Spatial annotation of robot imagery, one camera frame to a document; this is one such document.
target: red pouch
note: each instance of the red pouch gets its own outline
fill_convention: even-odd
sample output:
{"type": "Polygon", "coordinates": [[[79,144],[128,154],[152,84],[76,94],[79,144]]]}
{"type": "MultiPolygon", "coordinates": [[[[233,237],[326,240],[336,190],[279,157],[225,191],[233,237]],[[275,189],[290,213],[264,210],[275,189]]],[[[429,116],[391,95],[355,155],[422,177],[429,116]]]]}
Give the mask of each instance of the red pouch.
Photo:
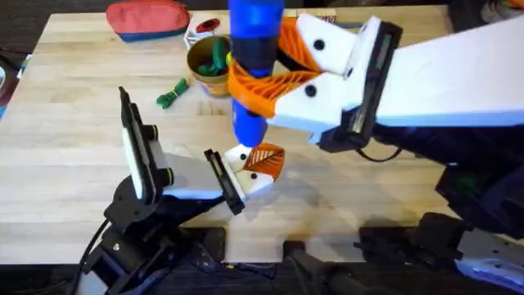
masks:
{"type": "Polygon", "coordinates": [[[182,34],[189,25],[185,5],[171,0],[129,0],[111,4],[106,11],[111,28],[125,42],[182,34]]]}

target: orange 3d-printed part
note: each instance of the orange 3d-printed part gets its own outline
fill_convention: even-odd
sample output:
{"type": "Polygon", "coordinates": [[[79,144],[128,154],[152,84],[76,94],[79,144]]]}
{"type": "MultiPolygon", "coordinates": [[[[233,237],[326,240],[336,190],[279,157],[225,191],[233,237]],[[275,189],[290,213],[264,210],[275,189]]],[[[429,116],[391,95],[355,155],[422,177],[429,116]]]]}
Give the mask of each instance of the orange 3d-printed part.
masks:
{"type": "Polygon", "coordinates": [[[269,143],[261,143],[258,147],[251,149],[243,170],[271,175],[274,180],[277,180],[282,171],[285,157],[286,153],[283,148],[269,143]]]}
{"type": "Polygon", "coordinates": [[[228,90],[244,107],[266,118],[275,115],[282,95],[320,75],[320,69],[296,29],[296,19],[283,18],[278,47],[308,70],[256,79],[233,59],[229,65],[228,90]]]}

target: wooden table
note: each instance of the wooden table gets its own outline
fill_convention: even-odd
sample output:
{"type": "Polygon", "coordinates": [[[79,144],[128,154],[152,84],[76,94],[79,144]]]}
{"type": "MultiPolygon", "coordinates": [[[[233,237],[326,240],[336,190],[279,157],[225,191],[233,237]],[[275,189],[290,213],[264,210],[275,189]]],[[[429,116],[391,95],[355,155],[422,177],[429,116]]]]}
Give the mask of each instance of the wooden table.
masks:
{"type": "MultiPolygon", "coordinates": [[[[450,32],[445,7],[337,9],[338,21],[371,15],[402,26],[403,45],[450,32]]],[[[0,123],[0,263],[78,262],[129,174],[118,86],[159,126],[166,151],[204,160],[207,148],[236,145],[228,98],[193,86],[167,111],[155,104],[190,77],[185,61],[182,37],[127,44],[102,13],[51,16],[0,123]]],[[[279,261],[286,238],[306,240],[324,260],[361,261],[351,244],[363,223],[413,225],[426,211],[450,213],[433,190],[442,167],[407,152],[386,164],[329,154],[307,135],[270,128],[266,141],[287,150],[273,190],[239,216],[223,204],[188,222],[227,227],[228,261],[279,261]]],[[[372,144],[367,152],[393,150],[372,144]]]]}

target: black bolt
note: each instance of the black bolt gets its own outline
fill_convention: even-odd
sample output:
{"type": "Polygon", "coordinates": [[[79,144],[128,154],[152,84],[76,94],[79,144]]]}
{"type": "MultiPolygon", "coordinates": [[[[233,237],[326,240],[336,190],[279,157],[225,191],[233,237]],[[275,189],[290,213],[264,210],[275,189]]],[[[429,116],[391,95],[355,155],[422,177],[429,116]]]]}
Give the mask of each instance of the black bolt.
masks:
{"type": "Polygon", "coordinates": [[[316,87],[314,87],[313,85],[305,86],[305,95],[307,95],[310,98],[312,98],[316,94],[317,94],[317,88],[316,87]]]}
{"type": "Polygon", "coordinates": [[[322,50],[326,46],[326,43],[322,39],[317,39],[313,43],[313,47],[317,50],[322,50]]]}

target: green object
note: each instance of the green object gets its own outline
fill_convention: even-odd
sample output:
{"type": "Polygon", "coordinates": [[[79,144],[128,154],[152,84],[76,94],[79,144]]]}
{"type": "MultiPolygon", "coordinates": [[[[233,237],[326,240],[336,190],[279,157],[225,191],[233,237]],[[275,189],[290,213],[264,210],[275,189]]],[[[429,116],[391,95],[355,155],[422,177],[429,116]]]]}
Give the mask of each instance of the green object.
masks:
{"type": "Polygon", "coordinates": [[[189,89],[189,85],[185,79],[181,79],[173,90],[169,91],[166,94],[160,95],[156,99],[156,104],[161,106],[163,109],[166,109],[171,106],[175,99],[177,99],[182,93],[186,92],[189,89]]]}
{"type": "Polygon", "coordinates": [[[220,74],[220,70],[214,64],[198,66],[197,70],[198,74],[208,77],[215,77],[220,74]]]}
{"type": "Polygon", "coordinates": [[[226,56],[226,64],[229,64],[231,63],[231,53],[228,53],[228,55],[226,56]]]}
{"type": "Polygon", "coordinates": [[[228,66],[226,64],[228,52],[228,41],[224,38],[217,38],[213,43],[213,64],[217,69],[223,70],[228,66]]]}

